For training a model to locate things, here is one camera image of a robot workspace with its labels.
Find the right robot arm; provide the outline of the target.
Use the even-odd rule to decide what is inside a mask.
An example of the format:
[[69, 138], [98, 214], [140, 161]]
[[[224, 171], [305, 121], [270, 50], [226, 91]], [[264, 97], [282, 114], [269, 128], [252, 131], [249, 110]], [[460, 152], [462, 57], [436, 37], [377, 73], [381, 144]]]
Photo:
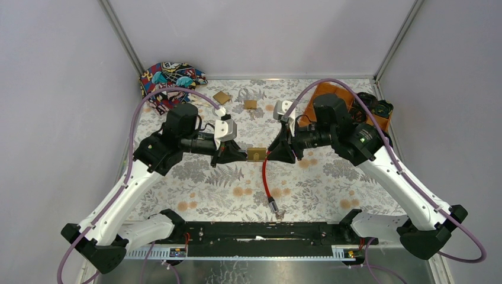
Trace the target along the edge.
[[427, 260], [440, 252], [467, 216], [460, 205], [450, 205], [399, 165], [393, 149], [386, 148], [385, 136], [366, 123], [356, 123], [345, 101], [333, 93], [313, 101], [316, 120], [299, 127], [288, 111], [290, 101], [276, 104], [274, 118], [281, 130], [268, 148], [268, 159], [295, 163], [304, 150], [330, 146], [341, 158], [375, 179], [400, 205], [404, 215], [376, 215], [354, 209], [342, 219], [340, 238], [353, 244], [361, 237], [398, 242], [415, 257]]

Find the small brass padlock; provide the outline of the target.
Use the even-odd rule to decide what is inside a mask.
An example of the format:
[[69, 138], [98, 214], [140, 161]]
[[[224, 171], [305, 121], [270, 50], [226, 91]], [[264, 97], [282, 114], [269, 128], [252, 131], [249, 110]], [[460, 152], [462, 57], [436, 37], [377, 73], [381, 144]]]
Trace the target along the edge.
[[243, 109], [244, 110], [254, 110], [257, 109], [257, 101], [249, 98], [249, 90], [246, 88], [241, 88], [239, 90], [239, 95], [242, 96]]

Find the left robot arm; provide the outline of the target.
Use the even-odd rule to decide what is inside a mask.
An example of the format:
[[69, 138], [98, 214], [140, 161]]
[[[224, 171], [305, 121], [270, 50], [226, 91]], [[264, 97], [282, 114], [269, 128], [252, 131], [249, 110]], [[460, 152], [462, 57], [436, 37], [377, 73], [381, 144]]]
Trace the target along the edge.
[[196, 106], [180, 104], [168, 111], [161, 128], [132, 152], [123, 177], [97, 208], [80, 223], [63, 227], [61, 235], [98, 272], [113, 271], [127, 252], [153, 241], [177, 243], [182, 239], [183, 226], [166, 211], [131, 227], [124, 221], [150, 187], [181, 162], [184, 153], [208, 155], [212, 166], [247, 159], [234, 140], [237, 124], [223, 109], [215, 113], [220, 119], [215, 121], [213, 133], [203, 133]]

